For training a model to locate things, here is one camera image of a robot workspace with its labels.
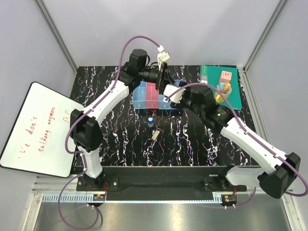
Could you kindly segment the small blue cap bottle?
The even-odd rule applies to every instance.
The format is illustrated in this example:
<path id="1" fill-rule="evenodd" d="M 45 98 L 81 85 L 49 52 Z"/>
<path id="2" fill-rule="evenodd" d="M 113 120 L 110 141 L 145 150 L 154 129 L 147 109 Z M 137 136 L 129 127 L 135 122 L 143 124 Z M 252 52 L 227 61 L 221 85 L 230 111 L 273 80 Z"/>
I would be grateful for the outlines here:
<path id="1" fill-rule="evenodd" d="M 148 126 L 150 128 L 153 127 L 154 126 L 154 119 L 152 117 L 148 117 L 147 123 L 148 123 Z"/>

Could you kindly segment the beige eraser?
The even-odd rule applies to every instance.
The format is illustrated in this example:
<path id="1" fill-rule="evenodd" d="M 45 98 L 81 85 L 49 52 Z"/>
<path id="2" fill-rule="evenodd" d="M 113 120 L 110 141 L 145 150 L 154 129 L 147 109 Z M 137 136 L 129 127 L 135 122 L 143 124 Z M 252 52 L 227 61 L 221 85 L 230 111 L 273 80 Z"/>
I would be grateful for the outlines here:
<path id="1" fill-rule="evenodd" d="M 153 140 L 153 141 L 157 140 L 159 134 L 160 134 L 160 131 L 159 131 L 159 130 L 156 130 L 156 131 L 153 133 L 153 135 L 152 135 L 152 140 Z"/>

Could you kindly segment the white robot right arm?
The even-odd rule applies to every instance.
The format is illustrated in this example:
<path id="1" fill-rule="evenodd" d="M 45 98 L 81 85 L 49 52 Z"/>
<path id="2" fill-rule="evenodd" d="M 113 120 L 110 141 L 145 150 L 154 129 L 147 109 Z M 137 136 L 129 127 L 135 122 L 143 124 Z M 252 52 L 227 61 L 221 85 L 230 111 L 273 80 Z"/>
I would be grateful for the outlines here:
<path id="1" fill-rule="evenodd" d="M 289 186 L 299 174 L 300 157 L 286 154 L 254 133 L 237 116 L 231 104 L 218 105 L 214 92 L 218 90 L 206 83 L 168 84 L 164 90 L 166 100 L 174 108 L 185 108 L 200 117 L 206 127 L 216 131 L 249 154 L 258 167 L 228 167 L 218 179 L 219 187 L 229 191 L 234 186 L 261 188 L 267 195 L 279 199 L 288 193 Z"/>

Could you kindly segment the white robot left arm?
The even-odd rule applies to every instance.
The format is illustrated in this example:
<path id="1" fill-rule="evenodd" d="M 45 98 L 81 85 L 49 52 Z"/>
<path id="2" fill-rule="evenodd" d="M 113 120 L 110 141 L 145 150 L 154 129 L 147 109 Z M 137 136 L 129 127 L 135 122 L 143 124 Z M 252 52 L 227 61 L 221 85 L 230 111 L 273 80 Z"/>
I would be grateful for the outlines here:
<path id="1" fill-rule="evenodd" d="M 84 164 L 84 178 L 91 189 L 103 187 L 104 173 L 100 163 L 99 147 L 103 141 L 100 125 L 113 108 L 129 96 L 141 81 L 154 83 L 157 90 L 164 91 L 167 84 L 174 81 L 168 77 L 167 60 L 170 55 L 163 47 L 158 48 L 157 68 L 147 66 L 147 52 L 134 49 L 129 61 L 118 71 L 118 79 L 90 105 L 82 110 L 75 109 L 70 114 L 70 135 L 76 150 L 80 152 Z"/>

